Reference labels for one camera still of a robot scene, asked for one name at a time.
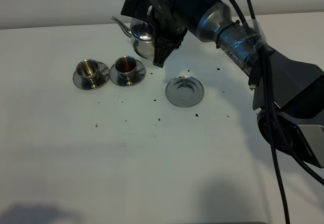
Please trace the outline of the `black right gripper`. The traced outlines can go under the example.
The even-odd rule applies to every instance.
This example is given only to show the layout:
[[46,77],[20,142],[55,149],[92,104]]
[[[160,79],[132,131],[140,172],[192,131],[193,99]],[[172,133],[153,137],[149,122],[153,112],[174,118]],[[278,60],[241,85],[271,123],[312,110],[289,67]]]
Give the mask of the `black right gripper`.
[[181,47],[185,30],[202,42],[215,40],[215,31],[205,25],[218,0],[149,0],[153,6],[153,65],[163,67],[169,55]]

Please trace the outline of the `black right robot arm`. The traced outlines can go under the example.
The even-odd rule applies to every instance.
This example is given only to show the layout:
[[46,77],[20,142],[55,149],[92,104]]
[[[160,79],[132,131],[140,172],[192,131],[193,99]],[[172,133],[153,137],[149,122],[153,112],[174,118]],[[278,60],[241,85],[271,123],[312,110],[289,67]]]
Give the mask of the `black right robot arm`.
[[235,0],[149,0],[153,63],[163,67],[187,32],[214,42],[249,78],[258,127],[276,150],[301,166],[323,167],[323,71],[290,60],[248,23]]

